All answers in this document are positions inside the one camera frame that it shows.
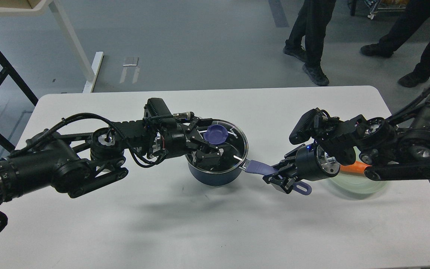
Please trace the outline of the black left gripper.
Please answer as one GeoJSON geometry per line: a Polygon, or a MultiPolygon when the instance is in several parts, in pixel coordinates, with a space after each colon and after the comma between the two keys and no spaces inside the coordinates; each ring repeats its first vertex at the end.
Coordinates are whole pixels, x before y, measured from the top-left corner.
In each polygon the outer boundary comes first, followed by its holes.
{"type": "Polygon", "coordinates": [[[162,153],[166,158],[180,157],[191,154],[191,164],[200,170],[216,171],[220,166],[220,159],[224,150],[208,144],[197,145],[187,136],[201,136],[199,131],[207,130],[212,125],[213,118],[191,118],[185,120],[185,130],[176,121],[158,121],[154,123],[160,138],[154,142],[154,157],[162,153]]]}

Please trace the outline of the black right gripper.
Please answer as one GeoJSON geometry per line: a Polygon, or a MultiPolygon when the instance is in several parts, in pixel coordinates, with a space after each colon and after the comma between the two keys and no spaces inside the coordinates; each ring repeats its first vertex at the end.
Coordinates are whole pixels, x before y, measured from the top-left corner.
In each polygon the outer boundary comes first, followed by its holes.
{"type": "Polygon", "coordinates": [[[284,194],[296,191],[306,194],[306,183],[301,179],[315,182],[321,179],[335,177],[341,170],[341,165],[317,143],[301,144],[288,152],[283,160],[273,165],[275,172],[263,177],[266,184],[271,184],[284,194]]]}

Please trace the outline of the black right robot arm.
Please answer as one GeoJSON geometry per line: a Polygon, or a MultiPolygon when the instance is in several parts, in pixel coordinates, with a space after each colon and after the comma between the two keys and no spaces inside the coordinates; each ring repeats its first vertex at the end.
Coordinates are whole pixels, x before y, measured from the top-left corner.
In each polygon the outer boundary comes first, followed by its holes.
{"type": "Polygon", "coordinates": [[[289,141],[296,148],[263,177],[286,194],[310,194],[305,181],[335,177],[341,166],[355,163],[355,149],[367,164],[363,174],[370,180],[430,179],[430,85],[388,118],[358,115],[342,121],[324,109],[311,109],[289,141]]]}

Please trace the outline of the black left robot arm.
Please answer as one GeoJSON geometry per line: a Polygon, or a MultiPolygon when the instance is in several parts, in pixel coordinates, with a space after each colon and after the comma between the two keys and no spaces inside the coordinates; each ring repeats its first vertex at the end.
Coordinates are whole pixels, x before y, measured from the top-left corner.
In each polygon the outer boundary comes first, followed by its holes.
{"type": "MultiPolygon", "coordinates": [[[[52,186],[77,198],[128,175],[124,152],[140,167],[194,154],[195,162],[217,165],[228,131],[193,112],[172,114],[161,98],[150,98],[137,121],[111,121],[88,112],[75,114],[26,141],[0,160],[0,205],[52,186]]],[[[0,211],[0,232],[7,216],[0,211]]]]}

